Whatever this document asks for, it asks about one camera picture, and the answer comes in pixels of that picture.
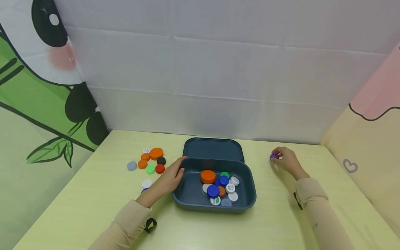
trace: left hand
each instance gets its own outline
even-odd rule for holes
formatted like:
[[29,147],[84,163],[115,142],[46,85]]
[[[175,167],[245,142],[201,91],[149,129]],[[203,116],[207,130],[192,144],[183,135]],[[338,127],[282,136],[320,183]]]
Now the left hand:
[[179,167],[186,158],[187,156],[182,156],[166,168],[158,180],[136,199],[136,202],[150,208],[162,196],[172,193],[182,180],[185,169]]

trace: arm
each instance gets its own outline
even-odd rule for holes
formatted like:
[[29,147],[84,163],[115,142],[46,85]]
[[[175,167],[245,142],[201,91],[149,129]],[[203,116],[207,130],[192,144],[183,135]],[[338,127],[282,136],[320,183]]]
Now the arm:
[[162,196],[176,189],[185,171],[179,170],[183,156],[177,159],[156,182],[137,199],[130,200],[115,216],[111,225],[90,245],[89,250],[125,250],[144,230],[150,207]]
[[317,180],[299,179],[296,182],[296,197],[306,213],[321,250],[355,249]]
[[296,180],[297,200],[312,226],[319,248],[321,250],[355,249],[339,218],[330,207],[325,191],[317,180],[310,178],[304,171],[295,153],[286,147],[277,147],[272,153],[281,158],[273,158],[272,161],[289,172]]

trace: dark blue plastic box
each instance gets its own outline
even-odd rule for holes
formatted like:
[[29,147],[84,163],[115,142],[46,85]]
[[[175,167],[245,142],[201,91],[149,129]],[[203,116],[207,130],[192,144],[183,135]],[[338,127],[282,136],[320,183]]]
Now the dark blue plastic box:
[[[182,209],[204,212],[243,213],[256,202],[256,188],[250,168],[244,164],[240,144],[233,140],[214,138],[191,138],[185,143],[184,153],[188,159],[182,162],[185,174],[172,193],[176,203]],[[228,172],[239,179],[236,187],[239,199],[231,207],[214,206],[210,199],[202,193],[203,183],[200,173],[212,170],[216,178],[221,172]]]

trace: table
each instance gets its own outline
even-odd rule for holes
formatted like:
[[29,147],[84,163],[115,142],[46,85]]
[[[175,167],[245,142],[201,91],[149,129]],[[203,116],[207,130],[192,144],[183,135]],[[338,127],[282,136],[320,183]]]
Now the table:
[[[129,172],[143,149],[161,147],[167,165],[182,155],[193,136],[113,130],[40,216],[14,250],[84,250],[119,209],[136,198],[143,180],[159,175]],[[400,249],[400,240],[324,146],[236,140],[242,146],[257,190],[255,205],[241,215],[189,212],[172,196],[159,200],[132,249],[318,249],[311,227],[293,198],[294,179],[269,161],[270,151],[287,146],[320,181],[356,249]]]

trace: beige sleeve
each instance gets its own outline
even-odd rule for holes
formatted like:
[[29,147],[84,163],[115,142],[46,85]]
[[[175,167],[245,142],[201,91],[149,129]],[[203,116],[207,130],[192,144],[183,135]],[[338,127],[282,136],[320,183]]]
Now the beige sleeve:
[[90,245],[89,250],[128,249],[146,226],[150,209],[130,200],[111,225]]
[[317,180],[311,178],[298,180],[296,197],[312,226],[320,250],[355,249]]

